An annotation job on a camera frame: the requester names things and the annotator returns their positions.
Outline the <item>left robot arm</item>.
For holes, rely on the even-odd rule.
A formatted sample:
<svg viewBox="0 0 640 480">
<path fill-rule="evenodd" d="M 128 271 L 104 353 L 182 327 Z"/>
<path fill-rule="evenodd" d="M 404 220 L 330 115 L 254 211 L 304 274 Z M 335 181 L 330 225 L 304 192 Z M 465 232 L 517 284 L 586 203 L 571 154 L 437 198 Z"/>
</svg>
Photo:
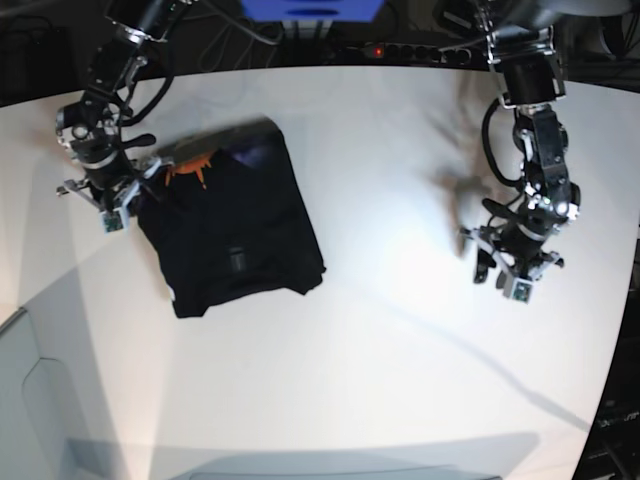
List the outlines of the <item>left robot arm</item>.
<svg viewBox="0 0 640 480">
<path fill-rule="evenodd" d="M 489 220 L 460 234 L 477 247 L 475 283 L 484 283 L 497 268 L 497 289 L 526 303 L 543 273 L 564 265 L 558 252 L 543 246 L 578 218 L 581 205 L 580 188 L 565 163 L 567 132 L 553 109 L 566 94 L 554 46 L 557 16 L 535 3 L 477 1 L 474 7 L 477 41 L 499 82 L 498 96 L 483 117 L 482 147 L 493 175 L 516 196 L 507 203 L 483 199 Z M 491 150 L 489 127 L 498 108 L 514 114 L 512 138 L 523 156 L 516 179 L 502 174 Z"/>
</svg>

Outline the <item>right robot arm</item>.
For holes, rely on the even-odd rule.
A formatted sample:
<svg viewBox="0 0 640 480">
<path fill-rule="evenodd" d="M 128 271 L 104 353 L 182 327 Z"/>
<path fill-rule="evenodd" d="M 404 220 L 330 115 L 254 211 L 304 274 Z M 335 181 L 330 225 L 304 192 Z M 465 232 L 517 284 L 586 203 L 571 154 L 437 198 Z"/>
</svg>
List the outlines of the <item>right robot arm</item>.
<svg viewBox="0 0 640 480">
<path fill-rule="evenodd" d="M 191 1 L 107 3 L 113 37 L 96 51 L 80 100 L 60 108 L 55 123 L 58 143 L 95 189 L 112 189 L 135 176 L 121 130 L 134 119 L 130 102 L 148 61 L 144 47 L 167 42 L 192 6 Z"/>
</svg>

